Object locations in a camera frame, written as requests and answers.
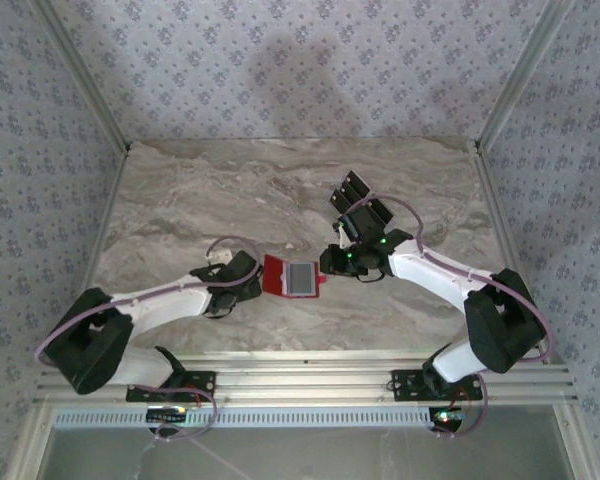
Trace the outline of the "small circuit board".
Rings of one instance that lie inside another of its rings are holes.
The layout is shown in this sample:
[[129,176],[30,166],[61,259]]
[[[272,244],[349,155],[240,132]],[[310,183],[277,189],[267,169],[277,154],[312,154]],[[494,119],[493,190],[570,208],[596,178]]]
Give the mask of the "small circuit board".
[[429,409],[429,414],[433,422],[431,430],[436,433],[456,434],[467,417],[466,413],[459,407],[432,407]]
[[178,406],[149,406],[145,414],[148,424],[178,424],[184,423],[187,409]]

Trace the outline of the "red leather card holder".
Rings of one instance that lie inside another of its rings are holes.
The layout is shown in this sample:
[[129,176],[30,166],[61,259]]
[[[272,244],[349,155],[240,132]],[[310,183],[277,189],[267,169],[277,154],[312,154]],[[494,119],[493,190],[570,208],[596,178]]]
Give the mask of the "red leather card holder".
[[[289,297],[284,292],[284,273],[285,266],[288,262],[281,258],[273,255],[266,254],[264,256],[264,272],[262,276],[262,290],[268,294],[288,298],[288,299],[301,299],[302,297]],[[318,298],[320,296],[320,287],[326,282],[326,276],[322,274],[318,269],[318,263],[313,262],[316,267],[316,280],[318,292],[314,297],[305,298]]]

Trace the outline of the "aluminium table edge rail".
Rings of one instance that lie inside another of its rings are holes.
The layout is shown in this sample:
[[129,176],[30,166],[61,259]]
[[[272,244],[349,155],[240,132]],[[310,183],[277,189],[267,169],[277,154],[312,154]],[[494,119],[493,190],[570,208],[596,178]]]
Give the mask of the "aluminium table edge rail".
[[255,352],[206,352],[200,354],[175,355],[174,364],[168,358],[169,352],[160,353],[157,349],[128,347],[120,360],[102,360],[89,367],[91,373],[104,374],[107,380],[129,383],[132,377],[140,379],[150,374],[167,375],[177,365],[194,363],[225,363],[229,367],[244,367],[251,364],[277,363],[293,365],[323,365],[329,362],[349,364],[362,362],[387,362],[389,369],[401,369],[405,365],[420,368],[431,356],[430,352],[413,353],[403,350],[343,350],[343,351],[255,351]]

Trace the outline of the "wide aluminium base rail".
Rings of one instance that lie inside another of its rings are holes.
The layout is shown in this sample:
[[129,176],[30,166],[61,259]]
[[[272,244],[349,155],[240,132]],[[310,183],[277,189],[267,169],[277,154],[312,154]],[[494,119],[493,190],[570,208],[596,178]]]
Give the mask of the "wide aluminium base rail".
[[[494,405],[575,404],[578,394],[564,369],[514,370],[482,375]],[[389,375],[336,370],[282,372],[224,371],[217,375],[214,397],[231,406],[344,406],[389,404]]]

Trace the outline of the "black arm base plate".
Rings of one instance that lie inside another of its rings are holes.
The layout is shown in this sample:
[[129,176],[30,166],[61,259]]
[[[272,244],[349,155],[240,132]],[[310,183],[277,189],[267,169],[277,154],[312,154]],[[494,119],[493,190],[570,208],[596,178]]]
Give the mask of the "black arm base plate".
[[482,387],[476,375],[449,383],[433,370],[393,370],[386,388],[396,402],[483,399]]
[[164,388],[186,388],[186,392],[179,393],[157,393],[150,392],[137,387],[127,388],[126,401],[133,402],[184,402],[184,403],[208,403],[209,400],[199,394],[190,392],[195,388],[213,395],[215,391],[216,373],[213,371],[181,371],[173,373],[161,386]]

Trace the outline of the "aluminium corner post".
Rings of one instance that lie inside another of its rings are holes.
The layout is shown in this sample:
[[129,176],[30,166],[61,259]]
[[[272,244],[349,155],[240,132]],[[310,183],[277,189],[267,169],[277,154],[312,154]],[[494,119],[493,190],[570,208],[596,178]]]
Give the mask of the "aluminium corner post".
[[476,139],[479,153],[487,153],[494,145],[575,2],[576,0],[546,1],[524,48],[485,121],[480,135]]
[[95,116],[103,134],[117,151],[126,153],[128,144],[124,135],[51,0],[27,1],[71,74],[91,113]]

